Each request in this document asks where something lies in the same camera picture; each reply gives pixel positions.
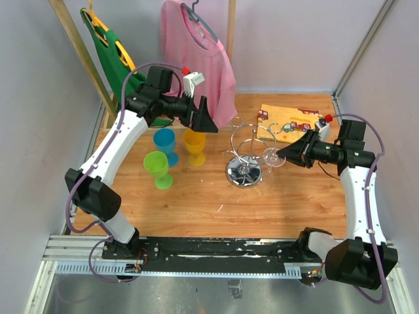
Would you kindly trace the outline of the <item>orange plastic wine glass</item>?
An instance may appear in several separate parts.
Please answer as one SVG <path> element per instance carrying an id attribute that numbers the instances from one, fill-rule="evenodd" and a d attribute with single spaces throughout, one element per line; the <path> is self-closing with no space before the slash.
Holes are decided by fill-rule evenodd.
<path id="1" fill-rule="evenodd" d="M 206 161 L 206 157 L 204 155 L 206 134 L 186 129 L 183 134 L 183 142 L 189 153 L 189 164 L 193 167 L 200 167 L 204 165 Z"/>

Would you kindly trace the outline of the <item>clear wine glass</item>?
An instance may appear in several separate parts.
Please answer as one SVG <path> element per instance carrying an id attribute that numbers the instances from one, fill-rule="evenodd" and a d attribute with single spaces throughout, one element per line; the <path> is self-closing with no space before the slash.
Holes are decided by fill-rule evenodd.
<path id="1" fill-rule="evenodd" d="M 263 152 L 263 160 L 269 173 L 272 173 L 274 168 L 283 166 L 286 162 L 286 157 L 278 156 L 278 151 L 278 148 L 270 147 Z"/>

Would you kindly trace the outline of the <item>blue plastic wine glass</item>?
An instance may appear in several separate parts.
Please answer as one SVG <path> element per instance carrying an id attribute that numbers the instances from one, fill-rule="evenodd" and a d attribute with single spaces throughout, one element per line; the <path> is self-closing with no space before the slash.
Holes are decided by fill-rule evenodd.
<path id="1" fill-rule="evenodd" d="M 166 155 L 170 167 L 177 165 L 179 157 L 175 153 L 176 137 L 174 131 L 168 128 L 156 131 L 153 135 L 153 143 L 159 151 Z"/>

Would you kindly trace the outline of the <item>green plastic wine glass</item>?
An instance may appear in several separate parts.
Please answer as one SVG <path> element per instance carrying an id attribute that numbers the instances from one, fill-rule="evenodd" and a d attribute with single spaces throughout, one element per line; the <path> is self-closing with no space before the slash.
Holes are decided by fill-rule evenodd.
<path id="1" fill-rule="evenodd" d="M 153 151 L 146 155 L 143 166 L 154 178 L 155 186 L 166 190 L 173 184 L 173 177 L 168 173 L 169 165 L 167 156 L 160 151 Z"/>

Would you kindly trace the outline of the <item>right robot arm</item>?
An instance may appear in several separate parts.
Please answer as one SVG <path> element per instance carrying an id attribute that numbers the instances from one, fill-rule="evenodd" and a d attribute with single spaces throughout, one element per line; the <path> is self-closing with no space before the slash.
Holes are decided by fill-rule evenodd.
<path id="1" fill-rule="evenodd" d="M 381 230 L 375 195 L 378 155 L 364 149 L 366 127 L 366 122 L 344 119 L 333 143 L 325 142 L 317 128 L 276 154 L 305 168 L 315 162 L 335 165 L 344 189 L 345 240 L 337 241 L 325 230 L 305 228 L 297 241 L 298 257 L 305 262 L 320 258 L 331 281 L 376 290 L 398 262 L 398 253 L 388 247 Z"/>

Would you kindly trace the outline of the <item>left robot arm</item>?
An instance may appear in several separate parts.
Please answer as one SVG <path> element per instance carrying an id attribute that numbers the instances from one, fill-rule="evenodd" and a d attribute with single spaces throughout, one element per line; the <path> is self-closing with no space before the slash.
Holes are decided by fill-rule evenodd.
<path id="1" fill-rule="evenodd" d="M 65 221 L 73 233 L 85 233 L 88 227 L 76 229 L 70 219 L 71 206 L 94 217 L 125 258 L 140 251 L 139 232 L 122 212 L 121 197 L 111 188 L 115 175 L 131 150 L 156 118 L 166 116 L 198 133 L 216 133 L 207 98 L 194 102 L 195 88 L 204 82 L 202 73 L 192 72 L 164 62 L 147 63 L 146 81 L 126 93 L 129 78 L 122 83 L 120 111 L 111 130 L 98 149 L 78 169 L 68 169 L 65 183 L 69 196 L 65 205 Z"/>

